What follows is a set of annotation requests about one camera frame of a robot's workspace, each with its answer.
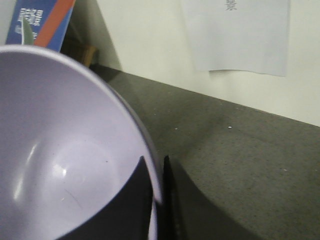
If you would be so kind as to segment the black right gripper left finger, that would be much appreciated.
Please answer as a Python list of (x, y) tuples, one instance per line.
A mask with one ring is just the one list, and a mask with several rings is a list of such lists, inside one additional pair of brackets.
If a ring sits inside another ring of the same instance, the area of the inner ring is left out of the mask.
[(129, 180), (97, 214), (61, 237), (62, 240), (146, 240), (153, 190), (147, 165), (139, 158)]

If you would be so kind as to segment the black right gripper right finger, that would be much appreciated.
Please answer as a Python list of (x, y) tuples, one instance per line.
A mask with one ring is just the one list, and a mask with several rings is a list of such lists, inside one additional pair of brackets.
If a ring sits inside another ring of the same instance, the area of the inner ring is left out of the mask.
[(258, 240), (211, 202), (176, 160), (163, 159), (165, 240)]

